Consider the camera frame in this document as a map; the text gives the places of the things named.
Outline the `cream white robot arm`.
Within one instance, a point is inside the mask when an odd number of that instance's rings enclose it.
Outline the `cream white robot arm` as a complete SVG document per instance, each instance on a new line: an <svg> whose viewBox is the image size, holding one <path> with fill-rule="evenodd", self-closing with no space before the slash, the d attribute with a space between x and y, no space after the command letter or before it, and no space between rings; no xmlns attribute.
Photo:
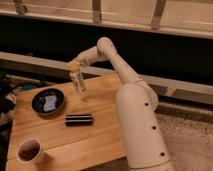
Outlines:
<svg viewBox="0 0 213 171"><path fill-rule="evenodd" d="M75 88L79 93L86 89L81 67L107 60L123 83L116 95L116 108L129 171L175 171L155 115L158 97L109 38L100 38L96 46L68 63Z"/></svg>

